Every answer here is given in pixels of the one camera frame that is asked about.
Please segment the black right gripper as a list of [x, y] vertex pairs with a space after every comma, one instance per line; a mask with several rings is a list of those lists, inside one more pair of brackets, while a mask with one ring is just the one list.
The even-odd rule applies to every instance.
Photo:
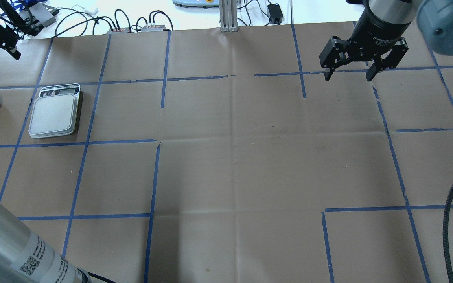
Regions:
[[332, 36], [320, 53], [320, 66], [325, 68], [325, 80], [331, 79], [336, 68], [356, 61], [374, 61], [366, 72], [367, 82], [371, 82], [385, 68], [394, 69], [408, 50], [402, 38], [408, 26], [408, 23], [385, 21], [371, 8], [365, 8], [351, 37], [342, 40]]

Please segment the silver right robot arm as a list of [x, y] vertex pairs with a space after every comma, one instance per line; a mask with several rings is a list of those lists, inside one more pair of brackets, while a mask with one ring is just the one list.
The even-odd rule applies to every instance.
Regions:
[[370, 82], [383, 70], [394, 69], [408, 52], [403, 37], [416, 22], [426, 44], [436, 53], [453, 56], [453, 0], [351, 0], [364, 10], [350, 38], [333, 36], [319, 55], [324, 77], [352, 62], [372, 62]]

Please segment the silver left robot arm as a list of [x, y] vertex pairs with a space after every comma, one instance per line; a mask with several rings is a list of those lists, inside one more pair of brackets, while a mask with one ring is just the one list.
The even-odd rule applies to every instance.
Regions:
[[75, 267], [0, 204], [0, 283], [90, 283]]

